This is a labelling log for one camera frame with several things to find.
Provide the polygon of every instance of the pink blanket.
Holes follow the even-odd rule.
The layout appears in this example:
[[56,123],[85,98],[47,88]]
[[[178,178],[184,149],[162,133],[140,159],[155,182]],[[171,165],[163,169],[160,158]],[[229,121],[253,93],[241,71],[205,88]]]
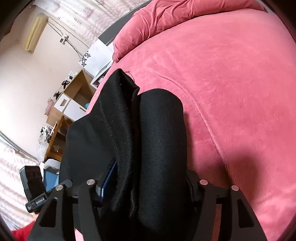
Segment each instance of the pink blanket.
[[87,112],[118,68],[181,99],[188,167],[238,185],[276,241],[296,213],[296,44],[277,16],[241,9],[155,35],[113,64]]

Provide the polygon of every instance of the metal screw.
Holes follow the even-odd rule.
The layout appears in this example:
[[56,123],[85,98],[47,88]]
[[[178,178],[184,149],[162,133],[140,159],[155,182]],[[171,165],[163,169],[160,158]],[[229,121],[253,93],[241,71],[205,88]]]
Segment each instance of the metal screw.
[[238,190],[239,190],[239,187],[238,187],[237,185],[232,185],[232,186],[231,186],[231,189],[232,189],[233,191],[238,191]]
[[61,191],[63,188],[64,188],[63,185],[57,185],[56,186],[56,190],[57,191]]
[[200,184],[206,186],[208,184],[208,181],[205,179],[201,179]]
[[89,179],[86,181],[87,185],[93,185],[95,183],[94,179]]

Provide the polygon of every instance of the red shirt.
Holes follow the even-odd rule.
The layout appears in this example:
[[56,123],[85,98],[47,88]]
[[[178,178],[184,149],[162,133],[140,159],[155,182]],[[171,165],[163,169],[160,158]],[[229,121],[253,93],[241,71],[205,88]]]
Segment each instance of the red shirt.
[[35,221],[29,223],[27,226],[18,229],[18,230],[13,230],[12,234],[14,235],[15,239],[17,241],[27,241],[29,234],[34,226]]

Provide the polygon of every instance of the white drawer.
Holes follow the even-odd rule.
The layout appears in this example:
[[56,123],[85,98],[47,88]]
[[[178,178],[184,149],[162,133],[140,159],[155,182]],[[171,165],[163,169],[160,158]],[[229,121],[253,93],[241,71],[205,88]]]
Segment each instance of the white drawer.
[[70,100],[66,109],[64,110],[64,115],[69,117],[71,120],[76,121],[85,115],[86,109],[84,109],[80,104],[74,100]]
[[63,112],[67,104],[69,103],[69,101],[70,101],[70,98],[65,94],[62,94],[54,104],[54,107],[58,109],[60,112]]

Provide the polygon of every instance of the white wall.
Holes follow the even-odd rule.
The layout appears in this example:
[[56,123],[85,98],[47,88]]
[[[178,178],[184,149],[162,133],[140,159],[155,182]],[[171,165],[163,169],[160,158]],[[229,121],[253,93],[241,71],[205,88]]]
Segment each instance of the white wall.
[[[38,7],[26,8],[0,42],[0,130],[33,156],[37,156],[36,143],[46,125],[47,99],[53,99],[70,71],[81,69],[77,53],[69,44],[62,45],[61,37],[49,25],[33,54],[23,50],[24,38],[41,11]],[[70,42],[84,54],[87,47],[69,36]]]

